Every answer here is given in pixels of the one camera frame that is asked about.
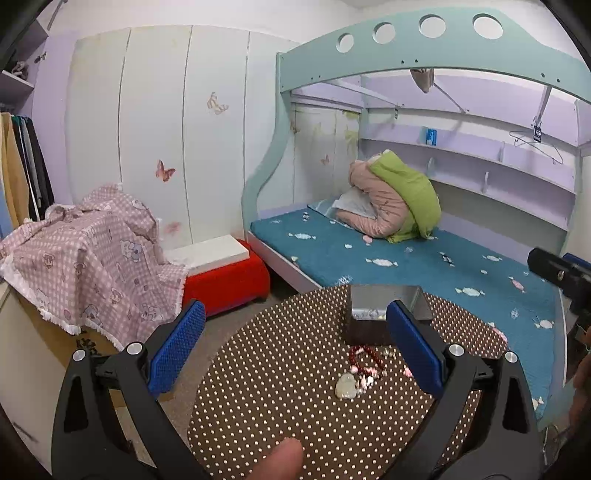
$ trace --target black garment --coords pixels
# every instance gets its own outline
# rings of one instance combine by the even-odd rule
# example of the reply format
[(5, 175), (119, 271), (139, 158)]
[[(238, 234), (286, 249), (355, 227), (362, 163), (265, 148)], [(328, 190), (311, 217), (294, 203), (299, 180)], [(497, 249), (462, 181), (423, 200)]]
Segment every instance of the black garment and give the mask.
[(28, 161), (25, 156), (27, 154), (27, 149), (25, 148), (24, 139), (22, 137), (21, 122), (19, 117), (17, 116), (12, 117), (12, 130), (14, 131), (14, 139), (17, 141), (18, 153), (21, 157), (22, 167), (25, 171), (25, 176), (27, 178), (27, 184), (29, 187), (29, 218), (31, 218), (32, 220), (40, 220), (39, 218), (37, 218), (37, 213), (35, 212), (35, 204), (33, 204), (35, 198), (31, 193), (31, 174), (29, 172)]
[(27, 117), (21, 117), (21, 121), (23, 121), (27, 127), (29, 140), (31, 140), (35, 170), (37, 172), (37, 181), (39, 182), (39, 189), (41, 190), (41, 206), (39, 207), (39, 215), (41, 218), (45, 218), (45, 211), (55, 202), (53, 190), (51, 189), (51, 181), (49, 180), (49, 175), (47, 174), (45, 160), (43, 159), (43, 153), (41, 152), (37, 135), (35, 134), (33, 120)]

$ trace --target blue can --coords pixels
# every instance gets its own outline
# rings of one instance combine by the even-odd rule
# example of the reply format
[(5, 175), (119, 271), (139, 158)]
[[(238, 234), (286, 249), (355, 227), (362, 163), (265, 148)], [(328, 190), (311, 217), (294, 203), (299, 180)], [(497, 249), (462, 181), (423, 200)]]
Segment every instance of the blue can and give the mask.
[(427, 129), (427, 145), (432, 147), (437, 145), (437, 130)]

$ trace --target circular cutout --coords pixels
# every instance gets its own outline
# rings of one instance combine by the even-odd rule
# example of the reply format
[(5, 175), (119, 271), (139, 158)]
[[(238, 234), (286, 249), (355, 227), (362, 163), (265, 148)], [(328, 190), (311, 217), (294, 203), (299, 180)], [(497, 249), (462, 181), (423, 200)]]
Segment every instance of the circular cutout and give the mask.
[(390, 43), (396, 36), (396, 30), (391, 23), (383, 22), (377, 24), (374, 28), (374, 40), (376, 43)]
[(425, 15), (418, 23), (418, 29), (426, 37), (441, 37), (446, 29), (445, 20), (437, 15)]
[(503, 26), (501, 23), (490, 15), (480, 14), (474, 17), (474, 30), (481, 37), (489, 40), (496, 40), (503, 35)]
[(355, 39), (353, 38), (353, 35), (350, 33), (343, 33), (337, 40), (336, 49), (341, 53), (347, 53), (353, 48), (354, 43)]

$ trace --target blue gripper pad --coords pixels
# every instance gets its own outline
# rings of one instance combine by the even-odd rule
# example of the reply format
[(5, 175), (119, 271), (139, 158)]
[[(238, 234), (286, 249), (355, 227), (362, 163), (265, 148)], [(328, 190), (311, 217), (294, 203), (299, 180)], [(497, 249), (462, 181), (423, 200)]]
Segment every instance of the blue gripper pad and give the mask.
[(196, 301), (152, 359), (148, 389), (154, 397), (172, 389), (204, 326), (205, 307)]
[(413, 373), (418, 386), (425, 393), (440, 398), (443, 395), (444, 383), (441, 360), (395, 301), (386, 309), (386, 323), (390, 337)]

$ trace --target round table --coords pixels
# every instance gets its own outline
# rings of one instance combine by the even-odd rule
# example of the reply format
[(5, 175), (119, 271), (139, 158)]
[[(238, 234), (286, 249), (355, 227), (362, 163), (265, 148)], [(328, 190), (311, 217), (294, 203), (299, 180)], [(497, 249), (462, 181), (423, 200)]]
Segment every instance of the round table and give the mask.
[[(348, 287), (316, 290), (264, 310), (222, 347), (203, 378), (190, 447), (215, 479), (238, 479), (287, 437), (304, 447), (300, 480), (374, 480), (412, 438), (432, 398), (396, 349), (388, 376), (354, 400), (335, 397), (349, 370), (342, 339)], [(506, 344), (466, 310), (426, 294), (433, 327), (473, 355), (498, 358)], [(362, 354), (362, 364), (373, 363)], [(441, 463), (458, 453), (479, 401), (472, 392)]]

